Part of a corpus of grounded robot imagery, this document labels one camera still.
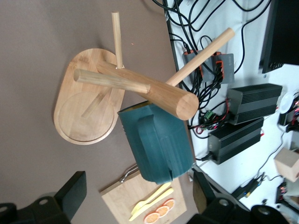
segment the dark green pitcher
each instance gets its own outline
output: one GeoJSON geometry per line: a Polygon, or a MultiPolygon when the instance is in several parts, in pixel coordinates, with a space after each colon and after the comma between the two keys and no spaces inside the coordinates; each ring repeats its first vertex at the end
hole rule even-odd
{"type": "Polygon", "coordinates": [[[145,180],[170,182],[191,168],[193,155],[182,120],[149,101],[118,114],[145,180]]]}

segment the wooden peg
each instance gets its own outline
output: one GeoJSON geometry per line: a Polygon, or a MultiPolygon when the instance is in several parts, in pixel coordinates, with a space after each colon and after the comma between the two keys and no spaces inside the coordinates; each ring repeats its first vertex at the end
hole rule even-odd
{"type": "Polygon", "coordinates": [[[205,62],[205,60],[207,60],[213,53],[226,44],[234,35],[235,32],[231,28],[225,30],[212,43],[210,43],[183,68],[174,74],[174,76],[172,76],[166,83],[172,86],[179,84],[184,78],[190,75],[191,72],[205,62]]]}
{"type": "Polygon", "coordinates": [[[128,69],[116,69],[115,65],[111,63],[98,62],[97,69],[99,72],[111,76],[150,84],[150,91],[148,93],[138,94],[181,120],[192,118],[198,110],[199,101],[193,93],[128,69]]]}
{"type": "Polygon", "coordinates": [[[75,70],[74,80],[80,83],[103,85],[139,93],[148,93],[150,91],[150,84],[131,81],[126,78],[105,75],[83,69],[75,70]]]}
{"type": "Polygon", "coordinates": [[[120,14],[119,12],[112,12],[112,25],[113,25],[113,35],[114,35],[114,46],[115,55],[117,60],[117,68],[124,68],[122,63],[122,52],[121,52],[121,24],[120,24],[120,14]]]}

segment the jug handle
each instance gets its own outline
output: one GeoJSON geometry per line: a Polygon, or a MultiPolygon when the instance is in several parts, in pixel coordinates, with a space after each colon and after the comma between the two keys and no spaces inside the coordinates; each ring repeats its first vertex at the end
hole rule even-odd
{"type": "Polygon", "coordinates": [[[161,182],[172,181],[172,175],[170,174],[170,170],[156,132],[154,115],[140,118],[137,122],[137,130],[151,169],[156,171],[157,178],[158,176],[168,176],[168,180],[163,179],[161,182]]]}

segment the yellow plastic fork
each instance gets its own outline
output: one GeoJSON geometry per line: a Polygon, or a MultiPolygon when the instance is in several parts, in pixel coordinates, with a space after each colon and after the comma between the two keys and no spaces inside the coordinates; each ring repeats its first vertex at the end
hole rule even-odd
{"type": "Polygon", "coordinates": [[[138,202],[133,210],[131,211],[131,215],[133,215],[136,211],[138,211],[141,207],[152,201],[155,197],[161,194],[164,190],[166,190],[171,185],[171,182],[163,184],[156,190],[151,196],[149,196],[146,200],[138,202]]]}
{"type": "Polygon", "coordinates": [[[152,201],[149,204],[146,204],[144,206],[142,206],[139,210],[137,210],[129,219],[129,221],[133,221],[134,219],[136,219],[138,216],[140,216],[145,210],[149,209],[151,206],[153,206],[154,204],[158,203],[160,200],[162,200],[163,198],[167,197],[168,195],[170,195],[173,192],[173,188],[169,188],[168,190],[166,190],[165,192],[163,192],[159,197],[157,197],[154,201],[152,201]]]}

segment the cardboard box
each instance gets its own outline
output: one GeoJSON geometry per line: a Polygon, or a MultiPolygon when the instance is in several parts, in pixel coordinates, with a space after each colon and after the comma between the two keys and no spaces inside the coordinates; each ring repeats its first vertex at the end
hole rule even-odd
{"type": "Polygon", "coordinates": [[[278,172],[286,179],[295,182],[299,177],[299,154],[282,148],[275,156],[274,162],[278,172]]]}

